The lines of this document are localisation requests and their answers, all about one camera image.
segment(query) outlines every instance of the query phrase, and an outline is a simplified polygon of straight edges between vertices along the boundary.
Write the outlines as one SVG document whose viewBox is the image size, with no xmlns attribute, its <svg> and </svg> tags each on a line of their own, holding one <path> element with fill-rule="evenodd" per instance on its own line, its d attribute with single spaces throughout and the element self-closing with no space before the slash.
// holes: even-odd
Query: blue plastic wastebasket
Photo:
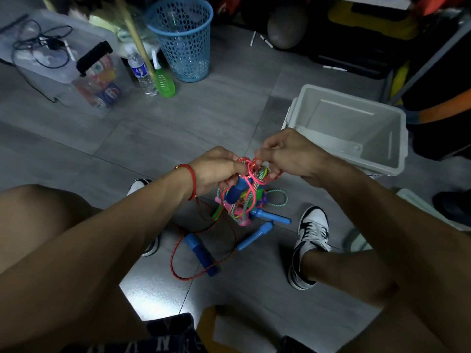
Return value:
<svg viewBox="0 0 471 353">
<path fill-rule="evenodd" d="M 204 0 L 162 0 L 145 13 L 175 77 L 197 82 L 209 73 L 210 24 L 214 12 Z"/>
</svg>

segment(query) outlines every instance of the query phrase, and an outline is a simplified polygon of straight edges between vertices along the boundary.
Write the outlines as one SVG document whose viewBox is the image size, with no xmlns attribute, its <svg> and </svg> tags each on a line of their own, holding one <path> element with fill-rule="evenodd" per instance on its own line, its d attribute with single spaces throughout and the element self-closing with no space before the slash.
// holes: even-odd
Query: black cable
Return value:
<svg viewBox="0 0 471 353">
<path fill-rule="evenodd" d="M 24 32 L 24 30 L 25 30 L 25 28 L 26 28 L 26 26 L 29 23 L 34 23 L 34 24 L 37 25 L 37 27 L 38 27 L 37 35 L 34 36 L 34 37 L 31 37 L 31 38 L 27 38 L 27 39 L 20 39 L 23 32 Z M 64 34 L 49 35 L 51 32 L 57 31 L 57 30 L 60 30 L 60 29 L 67 29 L 67 31 Z M 16 41 L 13 43 L 13 49 L 12 49 L 12 52 L 11 52 L 11 62 L 13 64 L 13 66 L 15 67 L 15 69 L 17 70 L 17 72 L 21 75 L 21 77 L 28 83 L 28 85 L 31 88 L 33 88 L 38 93 L 40 93 L 42 96 L 44 96 L 47 100 L 49 100 L 50 102 L 53 102 L 55 104 L 57 103 L 57 98 L 54 98 L 54 100 L 51 100 L 41 90 L 39 90 L 33 84 L 31 84 L 31 82 L 28 80 L 28 78 L 20 71 L 19 67 L 15 63 L 15 55 L 18 51 L 30 51 L 32 58 L 34 58 L 40 65 L 42 65 L 45 68 L 59 69 L 59 68 L 65 67 L 70 61 L 70 55 L 69 55 L 69 52 L 66 49 L 63 48 L 64 43 L 61 41 L 61 39 L 63 39 L 65 37 L 67 37 L 68 35 L 70 35 L 73 30 L 74 29 L 71 26 L 65 25 L 65 26 L 56 26 L 56 27 L 47 29 L 45 31 L 42 31 L 41 26 L 39 25 L 38 22 L 36 22 L 35 20 L 26 20 L 21 25 L 21 29 L 18 32 L 18 36 L 16 38 Z M 40 49 L 42 47 L 46 47 L 46 46 L 48 46 L 49 48 L 54 47 L 54 48 L 56 48 L 56 50 L 60 49 L 63 52 L 65 52 L 66 55 L 67 55 L 66 61 L 63 64 L 61 64 L 59 66 L 56 66 L 56 67 L 50 67 L 48 65 L 45 65 L 45 64 L 41 63 L 35 57 L 33 51 L 37 50 L 37 49 Z"/>
</svg>

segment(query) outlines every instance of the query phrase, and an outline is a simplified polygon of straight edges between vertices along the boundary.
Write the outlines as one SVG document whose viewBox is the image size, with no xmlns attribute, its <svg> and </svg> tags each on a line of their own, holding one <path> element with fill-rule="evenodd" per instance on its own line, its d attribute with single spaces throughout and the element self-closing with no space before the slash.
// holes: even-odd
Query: red string bracelet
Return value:
<svg viewBox="0 0 471 353">
<path fill-rule="evenodd" d="M 184 163 L 182 163 L 181 165 L 175 166 L 175 169 L 176 169 L 176 168 L 179 168 L 179 167 L 185 167 L 185 168 L 187 168 L 188 171 L 190 171 L 190 173 L 191 173 L 191 179 L 193 180 L 193 193 L 191 193 L 191 196 L 190 196 L 190 198 L 188 199 L 189 201 L 191 201 L 193 198 L 196 197 L 196 176 L 195 176 L 195 172 L 193 171 L 193 169 L 191 168 L 191 166 L 185 165 Z"/>
</svg>

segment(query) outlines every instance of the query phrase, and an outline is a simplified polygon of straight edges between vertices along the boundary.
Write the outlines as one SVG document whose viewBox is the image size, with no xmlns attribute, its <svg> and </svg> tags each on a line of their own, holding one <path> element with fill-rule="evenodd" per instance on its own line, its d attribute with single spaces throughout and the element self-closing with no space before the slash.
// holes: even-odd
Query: jump rope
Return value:
<svg viewBox="0 0 471 353">
<path fill-rule="evenodd" d="M 255 207 L 256 208 L 261 208 L 263 206 L 263 203 L 261 203 L 260 200 L 257 200 L 257 198 L 259 199 L 262 196 L 265 196 L 265 198 L 267 198 L 266 196 L 267 196 L 268 193 L 280 192 L 280 193 L 283 193 L 285 195 L 285 198 L 286 198 L 286 200 L 283 204 L 272 204 L 272 203 L 269 203 L 268 200 L 266 201 L 266 203 L 268 205 L 274 206 L 274 207 L 282 207 L 282 206 L 286 205 L 286 203 L 288 202 L 288 196 L 284 191 L 282 191 L 280 189 L 270 189 L 270 190 L 264 190 L 263 189 L 263 186 L 265 186 L 269 182 L 275 181 L 278 178 L 280 178 L 282 172 L 280 172 L 276 178 L 271 179 L 268 176 L 268 174 L 270 173 L 268 168 L 265 167 L 265 166 L 257 165 L 256 160 L 257 160 L 257 158 L 254 158 L 253 160 L 250 160 L 248 157 L 239 158 L 239 160 L 238 160 L 239 162 L 244 162 L 245 164 L 247 164 L 248 175 L 247 176 L 239 175 L 239 177 L 242 178 L 246 182 L 246 184 L 248 185 L 248 189 L 245 192 L 242 193 L 242 195 L 239 197 L 239 199 L 236 203 L 234 203 L 232 205 L 229 205 L 224 201 L 225 195 L 229 191 L 229 188 L 226 188 L 226 189 L 218 188 L 217 197 L 221 201 L 221 205 L 218 208 L 218 210 L 216 211 L 216 213 L 212 216 L 212 219 L 206 219 L 205 216 L 202 214 L 201 203 L 203 203 L 209 209 L 212 209 L 212 207 L 209 204 L 207 204 L 207 203 L 201 201 L 200 199 L 198 199 L 198 197 L 195 197 L 196 205 L 198 207 L 198 212 L 199 212 L 201 218 L 204 221 L 207 221 L 207 222 L 211 221 L 212 223 L 207 228 L 205 228 L 203 230 L 200 230 L 200 231 L 192 231 L 192 233 L 196 234 L 196 235 L 203 234 L 203 233 L 209 231 L 210 229 L 212 229 L 216 225 L 216 223 L 219 222 L 221 218 L 223 218 L 223 220 L 225 222 L 227 222 L 227 225 L 231 229 L 232 234 L 234 236 L 234 246 L 232 248 L 232 251 L 225 258 L 223 258 L 221 260 L 218 260 L 218 261 L 215 261 L 215 263 L 213 263 L 211 266 L 206 267 L 205 269 L 198 272 L 197 274 L 195 274 L 191 277 L 188 277 L 188 278 L 183 278 L 183 277 L 179 276 L 177 273 L 175 273 L 175 270 L 173 268 L 173 258 L 175 256 L 177 248 L 179 247 L 181 241 L 184 239 L 185 235 L 187 233 L 189 233 L 189 230 L 185 229 L 184 227 L 182 227 L 180 225 L 175 224 L 178 231 L 180 232 L 180 238 L 178 239 L 177 243 L 175 244 L 175 246 L 173 248 L 173 251 L 172 251 L 172 254 L 170 255 L 170 271 L 172 272 L 172 275 L 175 279 L 178 279 L 180 281 L 191 281 L 193 279 L 196 279 L 197 277 L 202 276 L 204 273 L 206 273 L 212 267 L 215 267 L 215 266 L 219 265 L 220 263 L 222 263 L 223 261 L 226 261 L 227 259 L 229 259 L 236 252 L 236 250 L 237 250 L 237 241 L 238 241 L 237 234 L 236 234 L 234 228 L 232 227 L 232 224 L 231 224 L 232 221 L 228 220 L 227 217 L 222 215 L 222 212 L 224 210 L 227 211 L 228 216 L 230 218 L 232 218 L 233 221 L 235 221 L 239 225 L 244 225 L 243 223 L 245 223 L 246 218 L 248 217 L 250 211 L 252 209 L 254 209 Z"/>
</svg>

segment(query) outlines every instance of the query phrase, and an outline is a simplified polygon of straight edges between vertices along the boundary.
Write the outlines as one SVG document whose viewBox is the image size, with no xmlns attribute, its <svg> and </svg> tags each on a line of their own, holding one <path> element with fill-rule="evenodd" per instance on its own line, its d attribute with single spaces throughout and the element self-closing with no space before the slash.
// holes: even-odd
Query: gray ball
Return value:
<svg viewBox="0 0 471 353">
<path fill-rule="evenodd" d="M 279 49 L 292 48 L 304 37 L 308 21 L 304 5 L 281 4 L 271 13 L 268 20 L 268 38 Z"/>
</svg>

